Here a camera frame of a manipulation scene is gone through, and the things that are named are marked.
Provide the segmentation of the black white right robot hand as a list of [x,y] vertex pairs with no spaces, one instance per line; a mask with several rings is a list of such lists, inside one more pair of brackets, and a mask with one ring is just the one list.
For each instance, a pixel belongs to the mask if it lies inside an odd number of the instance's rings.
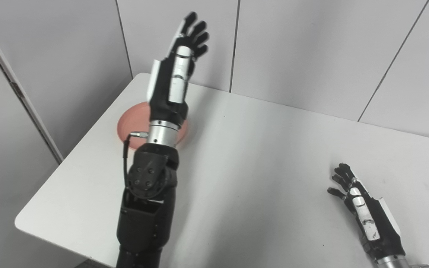
[[347,210],[355,217],[361,231],[361,244],[373,261],[406,253],[401,243],[398,226],[382,200],[371,197],[363,183],[347,163],[340,163],[334,169],[332,180],[343,190],[329,187],[327,192],[340,198]]

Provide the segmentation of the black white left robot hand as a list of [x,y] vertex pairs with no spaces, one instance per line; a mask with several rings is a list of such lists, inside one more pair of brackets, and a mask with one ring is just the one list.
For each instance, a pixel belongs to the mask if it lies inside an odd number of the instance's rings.
[[154,60],[147,89],[150,121],[167,121],[181,127],[188,114],[188,83],[197,60],[208,51],[207,23],[192,11],[184,17],[162,60]]

